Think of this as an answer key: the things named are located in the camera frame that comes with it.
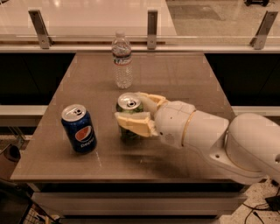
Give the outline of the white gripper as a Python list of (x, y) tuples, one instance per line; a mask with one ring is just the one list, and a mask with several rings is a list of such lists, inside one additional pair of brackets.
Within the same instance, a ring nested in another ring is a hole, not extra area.
[[(136, 95), (147, 112), (133, 114), (115, 112), (118, 125), (141, 137), (159, 135), (163, 144), (182, 148), (186, 124), (196, 108), (182, 101), (168, 101), (158, 94), (136, 92)], [(151, 114), (155, 114), (155, 122), (151, 119)]]

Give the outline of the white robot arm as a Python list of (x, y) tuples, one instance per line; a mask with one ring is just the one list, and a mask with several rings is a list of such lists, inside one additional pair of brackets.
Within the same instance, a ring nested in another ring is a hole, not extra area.
[(266, 175), (280, 182), (280, 126), (264, 116), (243, 113), (229, 121), (192, 104), (136, 92), (118, 97), (115, 119), (138, 136), (196, 151), (235, 182), (250, 185)]

